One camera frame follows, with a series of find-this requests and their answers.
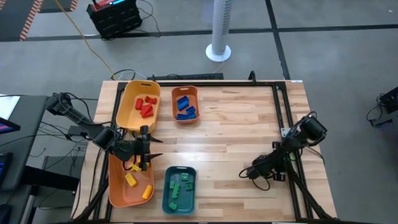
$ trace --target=gray floor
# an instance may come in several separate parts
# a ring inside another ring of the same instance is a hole
[[[151,0],[162,31],[211,27],[212,1]],[[84,34],[96,34],[80,0],[70,14]],[[144,10],[149,11],[144,2]],[[357,26],[398,23],[394,0],[272,1],[278,27]],[[235,0],[233,28],[267,28],[264,1]],[[144,30],[155,31],[145,20]],[[62,14],[39,14],[29,37],[76,35]],[[365,116],[376,97],[398,84],[398,29],[281,33],[290,76],[303,80],[308,100],[328,128],[322,143],[326,173],[338,216],[343,220],[396,223],[398,208],[397,128],[372,128]],[[210,35],[90,40],[114,70],[133,68],[144,75],[211,73],[220,64],[205,57]],[[231,34],[233,50],[220,72],[246,79],[255,70],[261,79],[283,79],[272,34]],[[70,91],[96,98],[109,72],[82,40],[0,43],[0,89],[3,93],[46,94]],[[96,102],[89,102],[94,113]],[[44,121],[64,127],[65,118],[46,114]],[[73,145],[37,138],[33,155],[64,156]],[[29,159],[41,167],[43,157]],[[54,214],[61,214],[59,219]],[[64,221],[70,209],[38,211],[34,223]]]

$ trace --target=black case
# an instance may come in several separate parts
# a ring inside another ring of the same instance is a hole
[[[95,11],[94,5],[89,4],[86,11],[101,38],[106,40],[117,38],[142,24],[136,0],[104,6],[99,11]]]

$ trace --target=monitor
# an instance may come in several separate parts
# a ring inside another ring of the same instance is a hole
[[[8,121],[6,119],[0,118],[0,134],[10,133],[13,131],[19,131],[20,129],[21,129],[21,127],[18,124]]]

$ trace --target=white tower fan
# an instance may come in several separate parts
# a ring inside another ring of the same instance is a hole
[[[232,0],[214,1],[213,35],[206,48],[207,57],[214,62],[224,62],[231,56],[231,49],[226,45],[231,10]]]

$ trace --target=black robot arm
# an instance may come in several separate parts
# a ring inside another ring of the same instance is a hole
[[[141,156],[143,159],[139,167],[143,171],[147,170],[146,162],[155,157],[150,154],[149,141],[162,142],[148,134],[148,126],[141,126],[141,138],[136,138],[135,141],[123,141],[122,135],[116,131],[116,124],[114,128],[103,126],[105,123],[96,124],[77,111],[72,105],[70,93],[54,93],[47,100],[45,109],[54,115],[69,118],[87,132],[94,144],[123,162],[128,161],[133,155]]]

